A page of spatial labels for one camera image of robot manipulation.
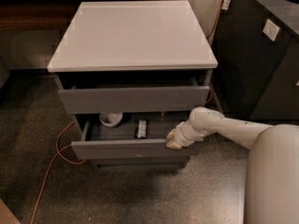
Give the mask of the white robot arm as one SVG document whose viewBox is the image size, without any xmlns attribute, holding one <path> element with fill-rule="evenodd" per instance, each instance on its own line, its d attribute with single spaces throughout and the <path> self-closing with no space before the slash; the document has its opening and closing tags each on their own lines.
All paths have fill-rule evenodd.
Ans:
<svg viewBox="0 0 299 224">
<path fill-rule="evenodd" d="M 299 126 L 229 119 L 197 107 L 170 131 L 166 146 L 182 149 L 214 133 L 249 150 L 246 224 L 299 224 Z"/>
</svg>

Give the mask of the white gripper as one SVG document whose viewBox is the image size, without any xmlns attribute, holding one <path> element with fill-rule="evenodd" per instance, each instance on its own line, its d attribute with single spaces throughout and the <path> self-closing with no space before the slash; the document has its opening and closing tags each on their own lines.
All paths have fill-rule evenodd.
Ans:
<svg viewBox="0 0 299 224">
<path fill-rule="evenodd" d="M 202 141 L 202 135 L 196 131 L 189 121 L 181 122 L 172 129 L 166 139 L 172 139 L 166 143 L 166 146 L 171 149 L 182 149 L 183 147 L 188 147 L 196 141 Z"/>
</svg>

